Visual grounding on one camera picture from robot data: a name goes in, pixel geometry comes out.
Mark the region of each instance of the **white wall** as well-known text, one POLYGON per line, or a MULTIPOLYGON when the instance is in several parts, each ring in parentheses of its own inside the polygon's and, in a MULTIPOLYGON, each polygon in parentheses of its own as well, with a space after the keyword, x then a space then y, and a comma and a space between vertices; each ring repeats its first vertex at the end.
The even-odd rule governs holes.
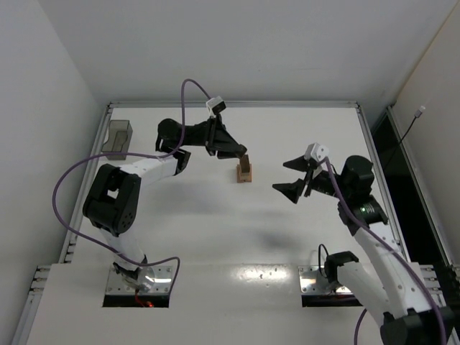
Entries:
POLYGON ((397 98, 395 122, 404 132, 420 105, 426 111, 406 136, 440 216, 443 234, 460 262, 460 6, 397 98))
MULTIPOLYGON (((51 209, 60 173, 90 150, 101 108, 36 0, 0 2, 0 344, 9 344, 38 264, 65 236, 51 209)), ((67 219, 82 171, 63 188, 67 219)))
POLYGON ((39 1, 103 102, 177 100, 191 77, 227 99, 358 100, 371 122, 456 3, 39 1))

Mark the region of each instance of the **small wooden block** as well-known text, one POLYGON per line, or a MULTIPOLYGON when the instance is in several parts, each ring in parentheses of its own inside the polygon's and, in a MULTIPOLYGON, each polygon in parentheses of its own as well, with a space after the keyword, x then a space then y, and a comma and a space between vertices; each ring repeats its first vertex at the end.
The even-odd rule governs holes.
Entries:
POLYGON ((238 183, 252 182, 252 164, 249 164, 249 172, 242 172, 240 164, 236 166, 236 181, 238 183))

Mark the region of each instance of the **red wire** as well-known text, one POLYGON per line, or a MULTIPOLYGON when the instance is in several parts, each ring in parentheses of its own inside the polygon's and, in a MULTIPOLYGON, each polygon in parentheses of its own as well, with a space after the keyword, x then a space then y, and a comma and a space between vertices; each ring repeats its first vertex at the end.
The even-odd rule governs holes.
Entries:
POLYGON ((139 290, 136 290, 134 292, 134 300, 136 301, 137 304, 140 304, 140 305, 142 305, 142 307, 145 308, 144 303, 139 299, 138 293, 139 293, 139 290))
POLYGON ((147 302, 144 303, 144 302, 142 302, 142 301, 139 299, 139 290, 136 290, 136 291, 134 292, 134 300, 136 301, 136 303, 142 305, 143 308, 146 308, 146 307, 148 307, 148 308, 153 308, 152 302, 147 301, 147 302))

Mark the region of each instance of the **black cable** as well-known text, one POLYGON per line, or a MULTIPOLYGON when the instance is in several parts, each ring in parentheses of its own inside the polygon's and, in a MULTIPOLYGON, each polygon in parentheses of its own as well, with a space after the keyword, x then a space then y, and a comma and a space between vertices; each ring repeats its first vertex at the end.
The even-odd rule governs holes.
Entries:
POLYGON ((410 129, 412 128, 412 126, 414 125, 414 122, 415 120, 418 119, 418 117, 414 116, 412 122, 410 123, 409 125, 409 128, 407 131, 405 131, 404 135, 402 136, 402 138, 400 139, 399 142, 397 142, 396 144, 396 147, 395 149, 393 150, 392 154, 390 155, 390 158, 388 159, 388 161, 385 163, 385 166, 383 167, 383 172, 385 172, 385 170, 387 169, 388 165, 390 164, 390 162, 392 161, 393 157, 395 156, 396 152, 397 152, 397 149, 399 149, 401 143, 403 142, 404 138, 406 135, 408 135, 410 129))
POLYGON ((318 271, 320 272, 320 274, 321 274, 323 277, 327 278, 328 276, 327 276, 327 275, 324 275, 324 274, 323 274, 323 270, 321 269, 321 247, 324 248, 324 251, 326 252, 326 257, 329 255, 328 249, 326 248, 326 246, 325 246, 324 244, 321 243, 321 244, 318 246, 318 271))

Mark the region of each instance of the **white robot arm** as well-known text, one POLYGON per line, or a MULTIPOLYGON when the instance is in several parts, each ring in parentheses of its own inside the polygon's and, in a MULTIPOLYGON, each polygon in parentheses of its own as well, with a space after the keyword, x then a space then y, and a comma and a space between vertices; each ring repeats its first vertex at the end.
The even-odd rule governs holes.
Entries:
MULTIPOLYGON (((275 184, 273 188, 293 203, 298 202, 304 190, 304 196, 316 190, 336 197, 329 173, 321 169, 328 152, 323 145, 311 144, 303 156, 283 164, 304 172, 305 178, 294 183, 275 184)), ((385 345, 439 344, 440 331, 433 308, 408 269, 394 255, 397 253, 403 257, 385 212, 370 194, 374 181, 372 163, 367 158, 351 156, 346 160, 342 173, 334 173, 333 176, 354 218, 365 224, 392 251, 350 219, 344 205, 339 202, 341 220, 366 252, 379 279, 371 277, 352 252, 340 252, 326 258, 324 271, 327 283, 336 288, 346 286, 353 292, 380 327, 385 345)), ((440 308, 440 312, 449 336, 454 325, 454 313, 449 307, 440 308)))
MULTIPOLYGON (((143 159, 118 167, 105 164, 99 168, 83 204, 83 215, 100 229, 107 244, 118 254, 134 262, 147 263, 132 228, 139 192, 153 182, 184 171, 190 153, 179 147, 202 146, 218 159, 241 158, 246 153, 246 147, 236 142, 222 123, 220 113, 226 108, 222 98, 210 99, 206 107, 210 113, 208 120, 185 126, 184 131, 182 125, 172 119, 159 123, 156 150, 163 158, 143 159)), ((134 289, 149 290, 155 282, 151 267, 139 267, 119 255, 115 255, 114 266, 125 283, 134 289)))

